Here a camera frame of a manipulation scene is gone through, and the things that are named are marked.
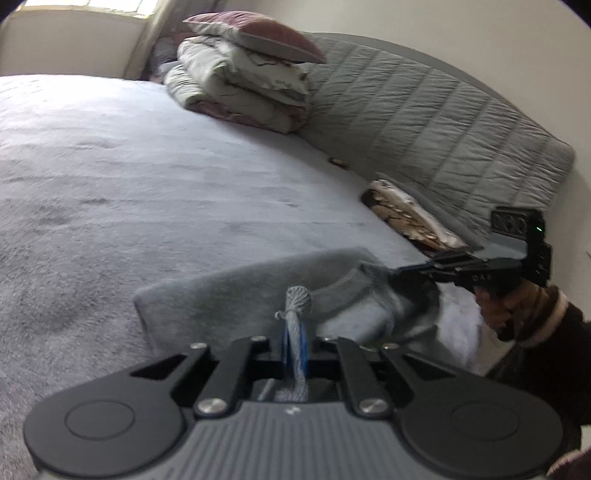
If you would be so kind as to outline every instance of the gray plastic base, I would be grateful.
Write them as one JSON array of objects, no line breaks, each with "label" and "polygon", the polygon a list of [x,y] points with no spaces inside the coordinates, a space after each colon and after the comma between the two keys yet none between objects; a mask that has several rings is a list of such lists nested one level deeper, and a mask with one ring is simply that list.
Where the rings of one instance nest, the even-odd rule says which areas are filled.
[{"label": "gray plastic base", "polygon": [[[152,468],[123,478],[442,480],[449,477],[416,461],[388,423],[354,417],[342,403],[244,402],[228,418],[198,422],[175,453]],[[56,479],[42,472],[37,480]]]}]

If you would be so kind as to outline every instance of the white wall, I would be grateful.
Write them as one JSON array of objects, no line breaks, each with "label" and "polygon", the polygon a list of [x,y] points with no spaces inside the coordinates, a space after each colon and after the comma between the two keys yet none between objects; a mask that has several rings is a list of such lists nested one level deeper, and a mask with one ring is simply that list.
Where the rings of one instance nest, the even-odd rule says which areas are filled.
[{"label": "white wall", "polygon": [[230,0],[304,31],[392,41],[485,82],[577,151],[549,213],[553,280],[591,317],[591,30],[558,0]]},{"label": "white wall", "polygon": [[145,21],[79,10],[14,13],[0,38],[0,75],[122,77]]}]

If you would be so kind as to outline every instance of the black circular pad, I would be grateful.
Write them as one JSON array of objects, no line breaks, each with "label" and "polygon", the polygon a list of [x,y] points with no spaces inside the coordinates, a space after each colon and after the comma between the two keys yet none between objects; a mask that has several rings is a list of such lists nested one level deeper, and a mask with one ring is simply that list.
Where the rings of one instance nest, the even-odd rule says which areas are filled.
[{"label": "black circular pad", "polygon": [[85,440],[108,440],[123,435],[134,424],[134,411],[116,401],[91,401],[72,409],[66,426]]},{"label": "black circular pad", "polygon": [[42,401],[24,426],[35,464],[72,478],[106,478],[153,463],[185,428],[160,384],[115,374]]},{"label": "black circular pad", "polygon": [[483,401],[466,403],[452,412],[452,425],[473,440],[491,442],[513,435],[519,428],[519,416],[510,408]]},{"label": "black circular pad", "polygon": [[562,439],[560,418],[545,402],[472,376],[423,382],[401,409],[400,426],[427,463],[460,478],[541,473]]}]

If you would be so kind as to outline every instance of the pink pillow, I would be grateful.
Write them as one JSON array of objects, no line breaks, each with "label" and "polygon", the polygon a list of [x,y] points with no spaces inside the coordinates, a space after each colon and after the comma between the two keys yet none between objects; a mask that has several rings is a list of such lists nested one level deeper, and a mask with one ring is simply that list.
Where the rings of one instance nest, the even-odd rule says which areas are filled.
[{"label": "pink pillow", "polygon": [[294,62],[326,63],[320,49],[301,33],[266,15],[220,12],[184,21],[197,35],[215,35],[259,53]]}]

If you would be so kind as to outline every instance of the gray bed sheet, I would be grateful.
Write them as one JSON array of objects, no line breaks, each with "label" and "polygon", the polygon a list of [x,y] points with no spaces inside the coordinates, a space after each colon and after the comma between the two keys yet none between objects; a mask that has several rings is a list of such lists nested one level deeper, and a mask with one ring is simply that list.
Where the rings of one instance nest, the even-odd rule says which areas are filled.
[{"label": "gray bed sheet", "polygon": [[[0,103],[2,479],[34,474],[35,402],[152,355],[136,289],[323,248],[423,260],[359,201],[365,180],[296,135],[185,111],[145,82],[0,77]],[[475,304],[456,288],[444,304],[459,332],[444,340],[465,352]]]}]

